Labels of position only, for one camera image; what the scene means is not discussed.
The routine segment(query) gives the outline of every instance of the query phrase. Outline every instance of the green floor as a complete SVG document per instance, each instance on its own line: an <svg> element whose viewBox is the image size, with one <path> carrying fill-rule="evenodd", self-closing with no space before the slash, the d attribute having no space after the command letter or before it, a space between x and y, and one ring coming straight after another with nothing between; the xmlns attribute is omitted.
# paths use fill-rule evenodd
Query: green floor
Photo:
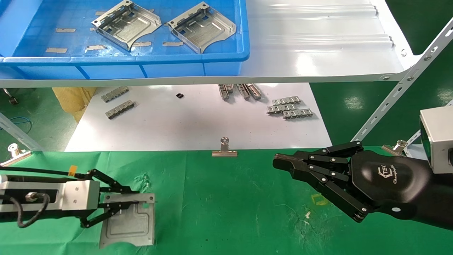
<svg viewBox="0 0 453 255"><path fill-rule="evenodd" d="M451 0L386 2L415 54L421 54L453 16ZM419 110L443 106L452 100L452 59L453 43L370 132L364 144L392 144L398 139L408 139L419 129ZM332 143L348 142L395 85L395 82L312 83ZM48 150L64 150L76 123L60 108L52 90L21 88L12 89L11 93L20 104L11 106L7 97L0 94L0 112L9 118L30 118L32 138ZM13 141L4 130L0 131L0 159L8 156L6 147Z"/></svg>

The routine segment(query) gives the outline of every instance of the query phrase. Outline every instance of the white shelf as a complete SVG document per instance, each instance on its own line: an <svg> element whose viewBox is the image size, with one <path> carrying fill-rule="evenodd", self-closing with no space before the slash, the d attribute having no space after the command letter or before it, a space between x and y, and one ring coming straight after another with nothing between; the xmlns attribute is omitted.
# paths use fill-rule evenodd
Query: white shelf
<svg viewBox="0 0 453 255"><path fill-rule="evenodd" d="M414 56L384 0L247 0L250 58L237 77L3 80L5 87L400 80Z"/></svg>

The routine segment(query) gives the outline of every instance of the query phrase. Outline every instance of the blue tray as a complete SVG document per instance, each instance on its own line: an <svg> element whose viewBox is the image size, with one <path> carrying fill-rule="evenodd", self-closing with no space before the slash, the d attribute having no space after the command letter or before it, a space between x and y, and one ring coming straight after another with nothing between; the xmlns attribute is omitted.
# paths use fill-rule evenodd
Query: blue tray
<svg viewBox="0 0 453 255"><path fill-rule="evenodd" d="M137 42L130 52L90 31L97 11L107 11L119 0L0 0L1 77L27 79L118 79L181 76L235 76L250 55L245 0L206 0L236 24L236 33L213 43L203 54L188 46L163 46L178 42L167 26L161 26ZM174 19L202 0L136 0L154 9L162 23ZM56 28L76 29L56 33ZM90 45L106 49L87 51ZM66 53L48 53L47 48L67 48ZM6 74L4 70L14 70Z"/></svg>

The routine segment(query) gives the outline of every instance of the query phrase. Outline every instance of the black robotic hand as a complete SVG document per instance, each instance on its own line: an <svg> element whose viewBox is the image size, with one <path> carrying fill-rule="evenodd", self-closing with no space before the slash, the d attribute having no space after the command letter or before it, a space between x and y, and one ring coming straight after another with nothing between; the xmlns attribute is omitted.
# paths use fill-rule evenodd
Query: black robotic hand
<svg viewBox="0 0 453 255"><path fill-rule="evenodd" d="M364 151L359 141L294 155L273 165L308 183L356 222L373 212L453 230L453 174L428 161Z"/></svg>

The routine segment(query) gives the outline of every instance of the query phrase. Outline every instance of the green tablecloth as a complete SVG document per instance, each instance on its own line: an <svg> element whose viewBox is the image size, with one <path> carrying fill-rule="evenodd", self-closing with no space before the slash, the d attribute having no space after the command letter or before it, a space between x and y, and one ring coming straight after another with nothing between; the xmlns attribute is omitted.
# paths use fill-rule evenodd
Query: green tablecloth
<svg viewBox="0 0 453 255"><path fill-rule="evenodd" d="M377 213L355 223L309 185L272 167L275 153L294 151L239 151L238 158L212 158L210 151L34 153L16 166L97 168L123 185L155 192L156 245L99 250L101 224L83 230L78 219L63 218L26 229L2 223L0 254L452 253L452 231Z"/></svg>

